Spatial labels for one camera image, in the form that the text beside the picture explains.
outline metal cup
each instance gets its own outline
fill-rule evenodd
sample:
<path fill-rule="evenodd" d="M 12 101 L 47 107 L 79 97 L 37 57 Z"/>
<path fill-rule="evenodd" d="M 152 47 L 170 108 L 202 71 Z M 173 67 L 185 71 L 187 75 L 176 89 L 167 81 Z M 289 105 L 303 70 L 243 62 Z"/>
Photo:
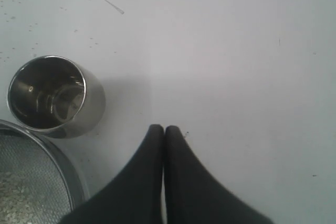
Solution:
<path fill-rule="evenodd" d="M 54 138 L 90 131 L 106 104 L 97 78 L 60 56 L 42 56 L 22 66 L 9 85 L 7 103 L 23 126 Z"/>

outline metal sieve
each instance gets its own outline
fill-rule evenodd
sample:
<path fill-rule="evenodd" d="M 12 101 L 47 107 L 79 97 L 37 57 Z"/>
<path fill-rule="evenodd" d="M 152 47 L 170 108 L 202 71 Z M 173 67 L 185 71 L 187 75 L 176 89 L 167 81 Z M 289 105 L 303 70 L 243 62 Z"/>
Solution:
<path fill-rule="evenodd" d="M 83 203 L 80 180 L 46 138 L 0 120 L 0 224 L 54 224 Z"/>

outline white surface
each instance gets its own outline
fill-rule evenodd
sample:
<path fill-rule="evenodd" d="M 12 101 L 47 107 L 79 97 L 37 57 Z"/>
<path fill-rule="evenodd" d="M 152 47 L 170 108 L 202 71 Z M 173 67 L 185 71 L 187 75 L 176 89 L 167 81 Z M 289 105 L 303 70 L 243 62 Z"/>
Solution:
<path fill-rule="evenodd" d="M 103 0 L 1 1 L 2 119 L 14 120 L 6 89 L 34 54 L 68 57 L 104 85 L 101 124 L 57 143 L 88 193 L 149 124 L 176 124 L 220 182 L 276 223 L 334 223 L 334 0 L 109 0 L 124 15 Z"/>

